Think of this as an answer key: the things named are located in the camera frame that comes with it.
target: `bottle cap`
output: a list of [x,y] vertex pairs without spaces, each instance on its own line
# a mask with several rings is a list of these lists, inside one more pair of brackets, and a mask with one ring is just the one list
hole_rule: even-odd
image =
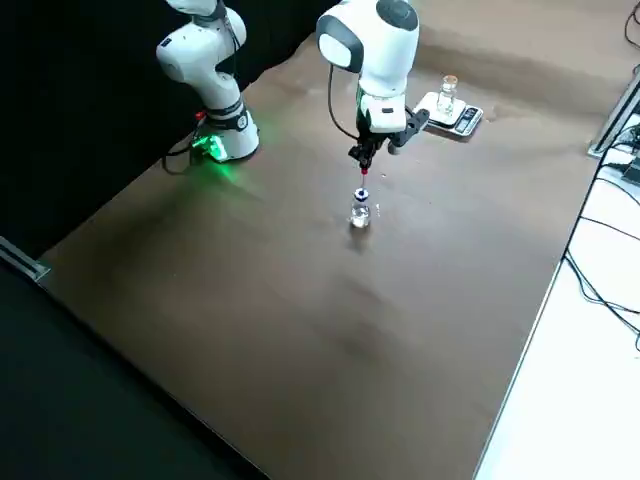
[[353,192],[353,198],[355,198],[359,202],[364,202],[367,198],[369,198],[369,191],[366,188],[359,188],[355,192]]

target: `black cable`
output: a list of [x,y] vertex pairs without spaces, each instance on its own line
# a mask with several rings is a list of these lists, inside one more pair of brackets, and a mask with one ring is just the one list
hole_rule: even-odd
[[616,232],[621,233],[622,235],[626,235],[627,237],[632,238],[632,239],[637,240],[638,242],[640,242],[640,237],[636,237],[635,235],[632,235],[632,234],[630,234],[628,232],[625,232],[624,230],[620,230],[619,228],[614,227],[613,225],[609,225],[608,223],[604,223],[604,222],[601,222],[600,220],[595,220],[595,219],[589,218],[589,217],[580,217],[580,218],[582,220],[586,220],[587,222],[596,223],[598,225],[602,225],[603,227],[607,227],[607,228],[609,228],[611,230],[615,230]]
[[202,125],[202,123],[204,122],[198,122],[198,124],[196,125],[196,128],[193,129],[193,132],[191,132],[191,137],[189,138],[187,145],[185,147],[182,147],[178,150],[174,150],[173,152],[167,152],[160,158],[160,165],[162,166],[162,169],[166,173],[168,173],[169,175],[182,175],[185,173],[185,171],[187,170],[186,168],[181,171],[171,170],[167,164],[167,157],[177,157],[178,155],[182,155],[183,153],[187,153],[191,151],[191,144],[193,140],[196,138],[196,135],[198,135],[198,130],[200,129],[200,125]]
[[598,300],[600,301],[600,304],[602,306],[606,307],[607,310],[609,310],[613,314],[613,316],[615,316],[618,320],[620,320],[620,322],[624,326],[626,326],[629,330],[631,330],[636,335],[635,347],[636,347],[636,350],[638,350],[640,352],[640,329],[638,327],[636,327],[635,325],[633,325],[631,322],[629,322],[622,315],[620,315],[611,306],[611,304],[609,302],[607,302],[604,298],[602,298],[602,295],[600,295],[598,293],[598,291],[593,287],[593,285],[587,279],[587,277],[585,277],[584,273],[582,273],[582,270],[580,270],[580,267],[578,267],[578,264],[576,263],[575,259],[573,258],[573,255],[571,255],[571,252],[569,251],[569,249],[567,249],[567,252],[565,253],[564,258],[565,258],[565,260],[567,260],[567,263],[569,264],[569,267],[571,268],[571,270],[573,271],[575,276],[578,278],[578,281],[580,283],[582,283],[584,281],[584,283],[587,284],[587,286],[593,292],[593,294],[598,298]]
[[640,25],[640,21],[637,17],[638,9],[640,9],[640,2],[636,3],[635,7],[633,7],[633,10],[631,10],[631,13],[627,17],[627,21],[624,22],[624,39],[634,47],[640,49],[640,45],[629,37],[629,23],[631,23],[631,20],[633,19],[636,25]]
[[329,115],[331,115],[331,120],[333,121],[333,124],[336,126],[336,128],[338,130],[340,130],[342,133],[344,133],[347,137],[358,141],[358,137],[356,137],[355,135],[347,132],[344,128],[342,128],[340,126],[340,124],[338,123],[338,121],[336,120],[336,116],[333,114],[333,105],[332,105],[332,101],[331,101],[331,85],[333,84],[333,64],[329,66],[329,85],[328,85],[328,94],[327,94],[327,103],[329,105]]
[[[573,263],[573,261],[569,260],[568,258],[566,258],[565,260],[568,263]],[[585,298],[585,300],[587,300],[588,302],[596,303],[598,305],[603,305],[603,303],[600,300],[598,300],[597,298],[592,297],[591,295],[589,295],[587,293],[586,289],[584,288],[584,282],[582,281],[582,279],[580,279],[580,292],[582,293],[582,296]],[[616,310],[620,310],[620,311],[626,312],[626,313],[633,313],[634,315],[640,315],[640,311],[634,310],[634,309],[629,308],[629,307],[625,307],[624,305],[620,305],[619,303],[610,302],[609,300],[606,300],[606,303],[611,305],[611,307],[615,308]]]
[[[602,157],[603,161],[606,159],[606,155],[609,153],[609,151],[611,149],[616,148],[616,147],[620,147],[620,146],[631,147],[632,148],[631,154],[633,154],[633,150],[634,149],[638,149],[640,147],[640,140],[636,141],[636,142],[618,142],[618,143],[614,143],[614,144],[610,145],[604,151],[604,154],[603,154],[603,157]],[[602,163],[600,165],[600,167],[598,167],[598,170],[596,171],[596,175],[597,175],[598,172],[600,172],[600,170],[602,170],[605,167],[612,168],[612,169],[614,169],[614,170],[616,170],[617,172],[620,172],[620,173],[625,173],[629,169],[630,165],[631,165],[631,163],[614,163],[614,162]]]
[[[637,148],[636,144],[640,143],[640,139],[638,139],[638,132],[637,132],[637,131],[636,131],[636,132],[635,132],[635,134],[634,134],[634,137],[636,137],[636,138],[635,138],[635,139],[636,139],[636,141],[635,141],[635,142],[626,142],[626,141],[625,141],[625,142],[618,142],[618,143],[616,143],[616,142],[617,142],[617,140],[618,140],[622,135],[624,135],[625,133],[627,133],[627,132],[629,132],[629,131],[631,131],[631,130],[633,130],[633,129],[636,129],[636,130],[640,131],[640,124],[631,125],[630,127],[623,128],[622,130],[620,130],[620,131],[618,132],[618,134],[617,134],[617,135],[613,138],[613,140],[611,141],[611,144],[610,144],[610,145],[609,145],[609,146],[604,150],[604,152],[602,152],[602,161],[603,161],[603,162],[607,159],[607,154],[608,154],[612,149],[614,149],[614,148],[616,148],[616,147],[619,147],[619,146],[628,146],[628,147],[631,147],[631,148]],[[611,165],[616,165],[616,166],[618,166],[618,167],[620,167],[620,168],[621,168],[621,167],[622,167],[622,166],[624,166],[625,164],[619,164],[619,163],[616,163],[616,164],[611,164],[611,163],[602,163],[602,165],[600,165],[600,167],[598,168],[597,172],[599,172],[602,168],[607,167],[607,166],[611,166]]]
[[227,17],[226,25],[227,25],[227,29],[231,33],[231,38],[233,39],[233,78],[236,78],[238,76],[238,59],[236,54],[240,49],[240,41],[236,36],[236,32],[233,31],[233,27],[231,26],[231,21],[229,20],[229,17]]
[[[627,132],[633,132],[633,140],[622,140],[619,143],[616,143],[616,141]],[[628,145],[630,147],[638,148],[638,143],[640,141],[639,132],[640,132],[640,124],[637,124],[637,123],[627,128],[623,128],[618,132],[616,137],[613,139],[613,141],[611,142],[611,146],[609,148],[615,148],[620,145]]]
[[631,192],[629,192],[628,190],[622,188],[620,185],[618,185],[616,182],[612,182],[611,180],[607,179],[607,178],[601,178],[598,177],[596,178],[596,182],[597,181],[601,181],[601,182],[605,182],[608,183],[609,185],[613,185],[614,187],[616,187],[618,190],[620,190],[621,192],[623,192],[627,197],[629,197],[636,205],[638,205],[640,207],[640,201],[633,196],[633,194]]

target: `small glass bottle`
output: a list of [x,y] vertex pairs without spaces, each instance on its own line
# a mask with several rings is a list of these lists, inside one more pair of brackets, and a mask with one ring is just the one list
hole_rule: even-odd
[[442,79],[442,87],[440,87],[440,93],[438,94],[438,112],[443,115],[451,115],[453,113],[457,87],[458,77],[455,75],[447,75]]
[[356,228],[369,226],[371,210],[369,209],[369,192],[366,188],[359,188],[353,192],[353,205],[351,206],[351,225]]

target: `tabletop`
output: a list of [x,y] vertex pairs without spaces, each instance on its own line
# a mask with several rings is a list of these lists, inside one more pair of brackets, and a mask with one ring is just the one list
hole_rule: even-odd
[[[421,65],[409,105],[442,80]],[[486,113],[473,138],[380,151],[354,235],[360,175],[327,74],[313,41],[265,72],[244,94],[256,155],[150,168],[47,253],[46,288],[274,478],[468,480],[597,126],[460,77]],[[356,87],[336,72],[349,130]]]
[[[603,163],[629,158],[611,150]],[[640,241],[611,228],[640,237],[640,205],[629,194],[640,201],[640,188],[600,169],[568,251],[602,298],[637,311]],[[637,314],[618,312],[640,329]],[[561,261],[476,480],[637,479],[636,341],[609,309],[584,298],[568,261]]]

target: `black backdrop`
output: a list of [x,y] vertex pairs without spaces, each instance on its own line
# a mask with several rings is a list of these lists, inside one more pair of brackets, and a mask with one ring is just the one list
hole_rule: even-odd
[[[286,60],[332,0],[228,0],[247,25],[241,88]],[[156,44],[188,19],[161,0],[3,4],[0,235],[34,257],[193,127],[200,102]]]

